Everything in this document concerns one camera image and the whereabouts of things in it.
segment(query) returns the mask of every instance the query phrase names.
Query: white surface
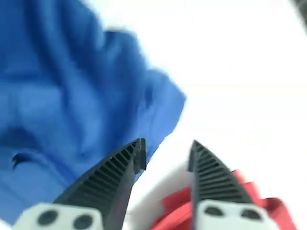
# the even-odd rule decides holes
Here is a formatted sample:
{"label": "white surface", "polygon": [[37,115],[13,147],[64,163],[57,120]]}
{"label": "white surface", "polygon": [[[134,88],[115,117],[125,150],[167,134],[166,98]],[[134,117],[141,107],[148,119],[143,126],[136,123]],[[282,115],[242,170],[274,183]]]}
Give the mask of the white surface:
{"label": "white surface", "polygon": [[91,1],[106,26],[135,31],[151,63],[188,96],[175,132],[133,188],[124,229],[145,230],[162,213],[158,200],[189,185],[193,139],[263,197],[283,199],[307,229],[307,39],[288,2]]}

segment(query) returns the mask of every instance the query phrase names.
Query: red fabric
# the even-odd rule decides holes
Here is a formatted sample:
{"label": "red fabric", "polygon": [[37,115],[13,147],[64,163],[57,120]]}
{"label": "red fabric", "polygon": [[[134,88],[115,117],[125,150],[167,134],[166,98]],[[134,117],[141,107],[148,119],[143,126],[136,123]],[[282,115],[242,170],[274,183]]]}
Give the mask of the red fabric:
{"label": "red fabric", "polygon": [[[290,214],[280,199],[260,199],[257,188],[253,183],[246,183],[244,177],[238,172],[233,172],[254,203],[265,208],[269,216],[277,223],[280,230],[297,230]],[[192,220],[192,206],[190,202],[190,188],[180,190],[162,200],[165,214],[160,217],[151,230],[189,230]]]}

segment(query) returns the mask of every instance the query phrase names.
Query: blue cloth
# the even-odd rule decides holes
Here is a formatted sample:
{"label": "blue cloth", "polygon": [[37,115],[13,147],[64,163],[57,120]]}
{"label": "blue cloth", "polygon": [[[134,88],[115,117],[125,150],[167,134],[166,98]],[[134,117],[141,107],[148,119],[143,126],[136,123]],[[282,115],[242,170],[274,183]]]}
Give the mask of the blue cloth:
{"label": "blue cloth", "polygon": [[146,138],[148,159],[185,96],[136,39],[78,0],[0,1],[0,218],[53,201],[108,153]]}

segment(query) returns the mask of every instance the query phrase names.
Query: cloth fold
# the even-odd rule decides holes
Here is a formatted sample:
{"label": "cloth fold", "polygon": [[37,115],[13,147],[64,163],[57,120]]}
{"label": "cloth fold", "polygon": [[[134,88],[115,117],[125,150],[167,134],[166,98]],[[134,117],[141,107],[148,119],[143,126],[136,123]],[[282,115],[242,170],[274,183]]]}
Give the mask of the cloth fold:
{"label": "cloth fold", "polygon": [[6,222],[136,138],[149,160],[176,126],[185,95],[149,69],[133,35],[104,31],[80,1],[1,1],[0,30]]}

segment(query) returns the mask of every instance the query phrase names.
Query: blue fabric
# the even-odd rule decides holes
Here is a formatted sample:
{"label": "blue fabric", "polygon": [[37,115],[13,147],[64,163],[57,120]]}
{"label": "blue fabric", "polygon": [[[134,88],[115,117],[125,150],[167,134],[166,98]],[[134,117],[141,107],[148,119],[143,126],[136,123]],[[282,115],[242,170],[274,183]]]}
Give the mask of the blue fabric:
{"label": "blue fabric", "polygon": [[148,159],[185,96],[136,39],[103,31],[77,0],[0,1],[0,218],[53,201],[112,150],[146,138]]}

